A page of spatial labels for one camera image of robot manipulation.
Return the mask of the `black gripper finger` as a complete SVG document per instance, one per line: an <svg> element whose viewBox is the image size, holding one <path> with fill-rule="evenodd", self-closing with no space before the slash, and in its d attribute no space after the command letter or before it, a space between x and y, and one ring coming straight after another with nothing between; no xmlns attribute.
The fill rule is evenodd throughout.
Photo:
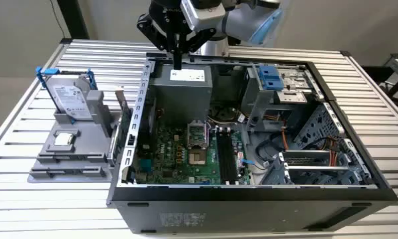
<svg viewBox="0 0 398 239"><path fill-rule="evenodd" d="M149 14L142 14L137 20L137 29L145 35L153 45L171 54L173 69L178 69L178 54L173 48L174 41L167 39L153 25L153 19Z"/></svg>
<svg viewBox="0 0 398 239"><path fill-rule="evenodd" d="M182 55L189 52L195 52L199 47L215 34L215 29L208 28L198 31L195 35L187 39L187 33L182 32L178 38L178 70L182 69Z"/></svg>

